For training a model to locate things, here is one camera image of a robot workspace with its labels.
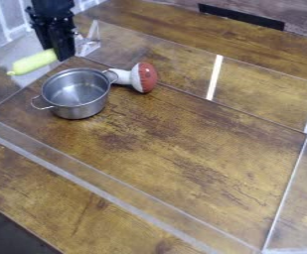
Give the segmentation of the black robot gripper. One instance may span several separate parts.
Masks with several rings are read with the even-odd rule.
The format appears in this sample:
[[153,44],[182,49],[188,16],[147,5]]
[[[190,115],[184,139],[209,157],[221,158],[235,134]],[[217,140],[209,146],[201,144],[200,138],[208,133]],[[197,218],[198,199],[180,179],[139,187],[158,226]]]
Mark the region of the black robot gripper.
[[44,50],[54,48],[63,62],[75,55],[74,0],[31,0],[30,24]]

